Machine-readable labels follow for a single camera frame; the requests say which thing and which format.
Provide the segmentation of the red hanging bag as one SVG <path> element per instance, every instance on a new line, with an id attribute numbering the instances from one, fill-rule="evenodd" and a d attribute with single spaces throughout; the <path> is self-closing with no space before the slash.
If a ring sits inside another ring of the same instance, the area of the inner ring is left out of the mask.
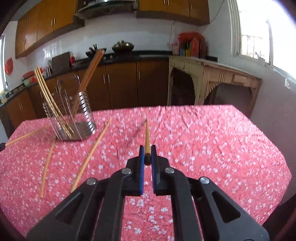
<path id="1" fill-rule="evenodd" d="M 12 59 L 12 58 L 9 58 L 9 59 L 6 61 L 5 66 L 4 66 L 5 73 L 6 73 L 7 75 L 11 75 L 12 72 L 13 72 L 13 69 L 14 69 L 13 59 Z"/>

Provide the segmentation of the steel range hood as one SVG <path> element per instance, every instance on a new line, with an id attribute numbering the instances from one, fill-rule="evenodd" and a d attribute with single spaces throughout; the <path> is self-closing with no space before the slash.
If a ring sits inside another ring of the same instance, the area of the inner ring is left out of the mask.
<path id="1" fill-rule="evenodd" d="M 138 1 L 78 1 L 75 16 L 83 19 L 93 19 L 105 15 L 130 13 L 136 11 Z"/>

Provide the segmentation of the cream wooden side table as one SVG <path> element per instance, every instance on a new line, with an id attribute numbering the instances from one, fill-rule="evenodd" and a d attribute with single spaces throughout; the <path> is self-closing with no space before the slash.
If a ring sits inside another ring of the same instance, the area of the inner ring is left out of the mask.
<path id="1" fill-rule="evenodd" d="M 169 83 L 167 105 L 171 105 L 171 89 L 173 86 L 173 69 L 180 70 L 191 76 L 195 92 L 195 105 L 203 105 L 206 97 L 219 84 L 240 85 L 250 90 L 250 99 L 245 115 L 250 118 L 262 79 L 246 71 L 195 57 L 169 56 Z"/>

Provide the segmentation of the brown cutting board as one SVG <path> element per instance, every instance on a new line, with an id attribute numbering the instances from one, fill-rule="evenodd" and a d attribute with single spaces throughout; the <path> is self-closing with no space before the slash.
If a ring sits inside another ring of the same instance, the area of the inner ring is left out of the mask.
<path id="1" fill-rule="evenodd" d="M 70 52 L 65 52 L 52 58 L 53 73 L 70 70 L 71 67 L 72 64 L 70 63 Z"/>

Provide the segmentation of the window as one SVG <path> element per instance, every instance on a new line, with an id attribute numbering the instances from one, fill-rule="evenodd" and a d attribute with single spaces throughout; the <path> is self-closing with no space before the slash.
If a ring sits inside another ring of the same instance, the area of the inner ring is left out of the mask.
<path id="1" fill-rule="evenodd" d="M 228 1 L 234 56 L 295 78 L 295 22 L 278 1 Z"/>
<path id="2" fill-rule="evenodd" d="M 4 91 L 6 75 L 4 72 L 5 35 L 0 37 L 0 91 Z"/>

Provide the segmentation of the bowls and red bags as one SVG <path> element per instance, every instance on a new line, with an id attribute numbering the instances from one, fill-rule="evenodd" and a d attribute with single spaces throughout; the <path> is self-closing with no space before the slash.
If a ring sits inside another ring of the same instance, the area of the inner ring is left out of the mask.
<path id="1" fill-rule="evenodd" d="M 23 75 L 22 83 L 24 86 L 29 86 L 32 83 L 35 83 L 37 78 L 35 77 L 34 71 L 29 71 Z"/>

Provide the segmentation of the wooden cabinets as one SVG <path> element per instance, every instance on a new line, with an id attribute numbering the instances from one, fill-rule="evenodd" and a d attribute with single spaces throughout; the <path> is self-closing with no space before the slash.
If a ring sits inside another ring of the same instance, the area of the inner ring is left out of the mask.
<path id="1" fill-rule="evenodd" d="M 93 111 L 166 106 L 169 58 L 144 56 L 127 62 L 100 64 L 86 89 Z M 37 84 L 24 88 L 1 105 L 1 124 L 8 136 L 26 120 L 45 118 Z"/>
<path id="2" fill-rule="evenodd" d="M 75 16 L 78 1 L 40 1 L 25 13 L 16 28 L 15 58 L 22 58 L 46 42 L 85 25 Z M 197 26 L 210 23 L 208 1 L 138 1 L 140 18 L 160 18 Z"/>

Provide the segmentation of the upper wooden cabinets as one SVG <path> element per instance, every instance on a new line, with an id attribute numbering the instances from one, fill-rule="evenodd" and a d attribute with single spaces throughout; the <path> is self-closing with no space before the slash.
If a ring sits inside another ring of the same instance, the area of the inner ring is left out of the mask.
<path id="1" fill-rule="evenodd" d="M 75 16 L 78 1 L 40 1 L 25 13 L 16 28 L 15 58 L 22 58 L 46 42 L 85 25 Z M 197 26 L 210 23 L 208 1 L 138 1 L 140 18 L 160 18 Z"/>

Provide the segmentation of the red bottle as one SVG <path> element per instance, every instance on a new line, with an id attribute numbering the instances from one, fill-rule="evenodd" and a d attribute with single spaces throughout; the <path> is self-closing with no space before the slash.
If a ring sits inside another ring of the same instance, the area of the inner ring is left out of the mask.
<path id="1" fill-rule="evenodd" d="M 71 65 L 74 65 L 75 63 L 75 56 L 73 55 L 73 53 L 70 53 L 70 63 Z"/>

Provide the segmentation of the left window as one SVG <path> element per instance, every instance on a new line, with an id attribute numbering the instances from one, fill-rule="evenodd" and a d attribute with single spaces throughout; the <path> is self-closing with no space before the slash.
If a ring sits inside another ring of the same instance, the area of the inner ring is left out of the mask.
<path id="1" fill-rule="evenodd" d="M 4 72 L 5 35 L 0 37 L 0 91 L 4 91 L 6 75 Z"/>

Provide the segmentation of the right window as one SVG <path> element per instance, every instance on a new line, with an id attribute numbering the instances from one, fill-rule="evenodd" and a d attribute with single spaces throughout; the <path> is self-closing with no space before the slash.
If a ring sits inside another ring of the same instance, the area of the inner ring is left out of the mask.
<path id="1" fill-rule="evenodd" d="M 228 1 L 234 56 L 295 78 L 295 22 L 278 1 Z"/>

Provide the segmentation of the yellow dish soap bottle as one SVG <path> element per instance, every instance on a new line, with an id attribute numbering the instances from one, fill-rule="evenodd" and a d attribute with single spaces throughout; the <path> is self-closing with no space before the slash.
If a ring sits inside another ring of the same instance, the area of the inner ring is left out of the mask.
<path id="1" fill-rule="evenodd" d="M 7 101 L 6 92 L 4 90 L 0 93 L 0 101 L 1 104 L 4 104 Z"/>

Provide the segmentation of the lidded steel pot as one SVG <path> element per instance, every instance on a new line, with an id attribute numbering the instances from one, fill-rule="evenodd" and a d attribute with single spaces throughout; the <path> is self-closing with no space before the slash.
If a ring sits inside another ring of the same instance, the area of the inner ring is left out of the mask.
<path id="1" fill-rule="evenodd" d="M 117 42 L 112 46 L 112 50 L 116 54 L 129 54 L 134 49 L 134 44 L 125 42 L 124 40 Z"/>

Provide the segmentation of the red floral tablecloth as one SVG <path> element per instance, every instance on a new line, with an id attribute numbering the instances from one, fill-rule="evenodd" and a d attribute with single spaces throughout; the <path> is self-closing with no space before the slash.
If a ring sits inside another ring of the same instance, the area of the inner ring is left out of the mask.
<path id="1" fill-rule="evenodd" d="M 22 234 L 70 193 L 98 136 L 112 118 L 81 181 L 108 178 L 138 155 L 145 142 L 145 120 L 159 156 L 186 176 L 206 176 L 263 224 L 279 205 L 291 180 L 280 150 L 244 114 L 231 105 L 170 106 L 96 111 L 96 133 L 81 142 L 56 141 L 46 118 L 27 120 L 1 152 L 1 209 Z"/>

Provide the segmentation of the lower wooden cabinets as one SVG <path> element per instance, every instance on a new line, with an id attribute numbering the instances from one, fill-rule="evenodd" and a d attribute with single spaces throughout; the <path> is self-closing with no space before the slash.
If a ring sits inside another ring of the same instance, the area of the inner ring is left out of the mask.
<path id="1" fill-rule="evenodd" d="M 169 58 L 144 56 L 127 62 L 100 64 L 86 89 L 93 111 L 166 106 Z M 24 88 L 1 105 L 1 124 L 8 136 L 26 120 L 45 118 L 37 84 Z"/>

